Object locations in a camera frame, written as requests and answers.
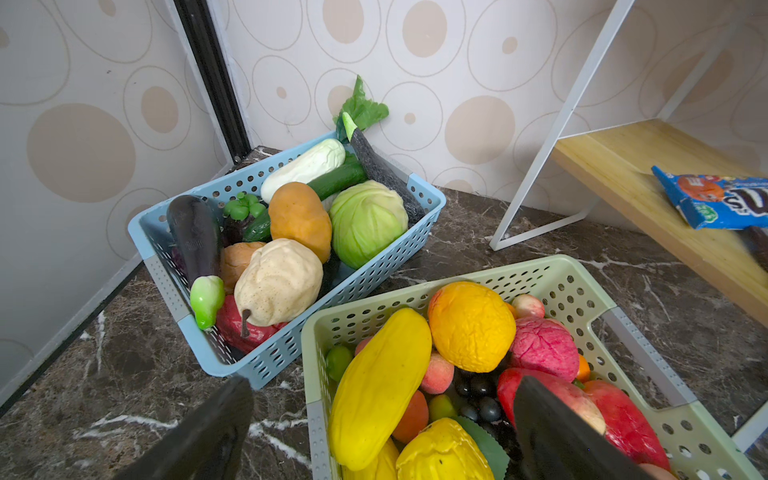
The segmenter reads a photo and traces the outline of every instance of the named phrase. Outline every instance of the orange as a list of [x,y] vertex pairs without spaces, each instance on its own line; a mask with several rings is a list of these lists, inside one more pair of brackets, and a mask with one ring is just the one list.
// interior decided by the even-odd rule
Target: orange
[[592,371],[589,369],[589,363],[583,355],[578,356],[578,373],[576,374],[576,380],[581,383],[589,382],[589,375]]
[[429,301],[429,328],[440,355],[468,372],[490,372],[515,339],[515,318],[498,293],[473,282],[450,283]]

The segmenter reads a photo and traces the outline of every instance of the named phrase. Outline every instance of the yellow fruit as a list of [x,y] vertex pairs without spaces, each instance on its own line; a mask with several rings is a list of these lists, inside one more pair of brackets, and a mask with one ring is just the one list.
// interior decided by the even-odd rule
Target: yellow fruit
[[384,444],[381,452],[363,470],[353,472],[347,467],[342,467],[344,480],[397,480],[395,462],[400,452],[389,439]]
[[429,325],[404,308],[352,360],[329,421],[328,443],[339,464],[355,472],[379,454],[421,385],[431,355]]
[[398,480],[493,480],[475,440],[453,419],[423,429],[397,458]]
[[515,318],[498,293],[473,282],[450,283],[429,302],[429,328],[440,355],[468,372],[490,372],[515,339]]

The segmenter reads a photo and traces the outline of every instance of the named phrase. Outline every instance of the cucumber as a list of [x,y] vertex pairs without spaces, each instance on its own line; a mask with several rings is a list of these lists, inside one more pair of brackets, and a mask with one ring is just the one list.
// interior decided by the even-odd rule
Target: cucumber
[[[325,200],[352,185],[368,180],[366,171],[354,156],[347,157],[344,165],[334,168],[310,181],[309,185],[320,200]],[[243,242],[263,242],[270,237],[270,214],[268,210],[254,218],[243,231]]]

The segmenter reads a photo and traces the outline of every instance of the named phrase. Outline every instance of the cabbage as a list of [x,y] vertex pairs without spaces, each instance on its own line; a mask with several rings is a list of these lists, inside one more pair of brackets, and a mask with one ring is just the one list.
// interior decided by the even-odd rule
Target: cabbage
[[402,198],[379,182],[368,180],[347,188],[333,201],[333,250],[358,269],[408,230]]

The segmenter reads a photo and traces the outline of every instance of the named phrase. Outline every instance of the basket handle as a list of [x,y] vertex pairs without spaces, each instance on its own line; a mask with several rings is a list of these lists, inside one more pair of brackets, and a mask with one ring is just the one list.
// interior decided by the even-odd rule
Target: basket handle
[[637,363],[645,369],[672,406],[687,405],[697,401],[683,379],[672,370],[667,360],[650,344],[621,308],[615,306],[603,313],[601,317],[629,349]]

